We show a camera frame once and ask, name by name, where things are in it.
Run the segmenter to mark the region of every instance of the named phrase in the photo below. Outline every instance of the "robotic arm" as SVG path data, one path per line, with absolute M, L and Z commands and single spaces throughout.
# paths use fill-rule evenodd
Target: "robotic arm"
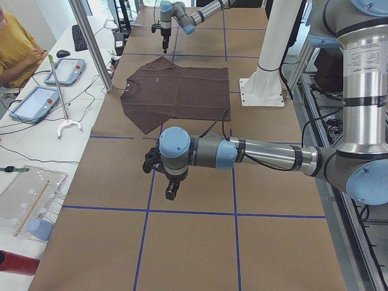
M 198 24 L 221 10 L 231 8 L 235 2 L 236 0 L 214 0 L 202 9 L 194 12 L 191 16 L 188 16 L 183 2 L 171 3 L 169 1 L 162 1 L 160 3 L 160 22 L 152 25 L 152 33 L 156 32 L 156 29 L 160 29 L 161 36 L 163 37 L 163 52 L 167 53 L 173 17 L 183 28 L 184 32 L 190 35 L 195 31 L 195 27 Z
M 209 5 L 215 9 L 218 3 L 221 9 L 221 2 L 230 7 L 229 1 L 213 1 Z M 189 21 L 185 13 L 181 18 Z M 146 154 L 143 165 L 145 172 L 156 169 L 166 174 L 170 181 L 167 199 L 175 198 L 189 166 L 231 169 L 235 162 L 249 162 L 274 170 L 302 171 L 364 204 L 388 202 L 388 2 L 314 0 L 311 27 L 311 35 L 336 37 L 344 49 L 343 143 L 337 149 L 300 148 L 214 134 L 189 136 L 185 130 L 171 127 Z

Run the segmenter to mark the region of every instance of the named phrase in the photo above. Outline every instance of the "blue cup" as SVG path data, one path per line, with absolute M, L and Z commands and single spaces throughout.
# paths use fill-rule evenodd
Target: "blue cup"
M 27 230 L 41 241 L 48 241 L 54 224 L 43 219 L 35 218 L 27 226 Z

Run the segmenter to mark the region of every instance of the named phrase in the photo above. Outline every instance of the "wooden stick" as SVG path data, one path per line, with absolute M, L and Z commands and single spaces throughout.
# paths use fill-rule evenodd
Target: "wooden stick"
M 23 225 L 25 224 L 25 222 L 27 221 L 27 219 L 29 218 L 32 210 L 34 210 L 36 204 L 38 203 L 39 199 L 41 199 L 41 196 L 43 195 L 44 191 L 46 190 L 47 186 L 50 184 L 50 180 L 47 180 L 42 188 L 42 190 L 39 192 L 38 196 L 36 197 L 34 203 L 31 205 L 30 207 L 30 210 L 27 212 L 25 218 L 23 219 L 22 223 L 20 224 L 19 228 L 15 231 L 15 233 L 13 234 L 13 236 L 18 236 L 19 232 L 22 230 L 23 228 Z

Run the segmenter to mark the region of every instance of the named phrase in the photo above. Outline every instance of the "keyboard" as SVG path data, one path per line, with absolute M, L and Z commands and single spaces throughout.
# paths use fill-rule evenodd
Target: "keyboard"
M 84 36 L 82 35 L 82 31 L 79 28 L 79 25 L 73 25 L 72 27 L 72 33 L 73 33 L 73 40 L 74 40 L 74 48 L 76 52 L 79 52 L 81 50 L 87 50 L 87 44 L 84 39 Z

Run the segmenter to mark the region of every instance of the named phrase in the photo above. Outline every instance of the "white table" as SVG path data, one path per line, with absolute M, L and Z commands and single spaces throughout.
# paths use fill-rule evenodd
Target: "white table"
M 96 33 L 100 30 L 105 23 L 105 19 L 98 19 L 96 17 L 89 17 L 90 25 L 93 32 Z M 106 27 L 111 27 L 112 22 L 108 22 Z M 96 34 L 96 40 L 99 45 L 102 57 L 106 64 L 109 63 L 111 53 L 114 52 L 114 39 L 110 29 L 101 29 Z M 60 49 L 68 50 L 71 55 L 69 58 L 82 58 L 85 59 L 86 67 L 81 77 L 71 87 L 63 87 L 62 94 L 65 102 L 71 100 L 84 89 L 86 89 L 93 80 L 93 77 L 98 75 L 98 71 L 93 63 L 92 56 L 88 50 L 81 52 L 75 52 L 73 38 L 72 38 L 72 25 L 64 32 L 58 42 L 51 49 L 50 53 L 56 60 L 56 52 Z M 51 66 L 48 58 L 46 58 L 37 72 L 43 70 L 50 70 Z M 36 75 L 35 79 L 40 85 L 44 84 L 44 78 L 47 74 Z M 29 80 L 25 88 L 22 90 L 18 99 L 25 97 L 34 87 L 36 83 L 34 80 Z M 23 130 L 18 133 L 12 133 L 4 135 L 4 133 L 12 132 L 14 130 L 20 130 L 28 127 L 27 124 L 20 124 L 11 127 L 2 128 L 5 125 L 18 124 L 8 116 L 8 113 L 0 120 L 0 145 L 22 153 L 32 159 L 40 159 L 44 161 L 48 160 L 60 160 L 60 161 L 77 161 L 81 159 L 82 153 L 87 144 L 90 131 L 96 121 L 99 110 L 102 106 L 102 102 L 105 97 L 104 84 L 101 78 L 98 78 L 94 84 L 88 89 L 88 93 L 95 97 L 93 104 L 86 111 L 84 119 L 81 121 L 83 132 L 79 131 L 77 126 L 67 127 L 62 131 L 62 139 L 57 138 L 57 129 L 63 122 L 63 119 L 58 121 L 44 120 L 38 125 Z M 67 107 L 69 118 L 73 120 L 80 120 L 85 112 L 85 109 L 93 101 L 93 98 L 85 93 L 81 94 L 78 98 L 71 102 Z M 49 114 L 48 119 L 63 118 L 62 108 L 60 108 L 60 102 L 55 105 L 54 111 Z M 77 169 L 77 164 L 69 163 L 57 163 L 47 162 L 41 163 L 36 161 L 29 161 L 20 155 L 6 151 L 0 148 L 0 167 L 5 166 L 36 166 L 44 169 L 56 170 L 69 174 L 64 186 L 61 189 L 62 194 L 66 194 L 71 181 L 74 177 Z M 18 173 L 0 173 L 0 193 L 2 193 L 8 185 L 12 183 Z M 14 238 L 9 235 L 0 233 L 0 249 L 8 252 L 18 253 L 21 255 L 29 256 L 32 258 L 40 258 L 44 252 L 46 243 L 35 242 L 26 239 Z M 28 289 L 33 276 L 15 275 L 11 273 L 0 272 L 0 289 L 9 291 L 25 291 Z

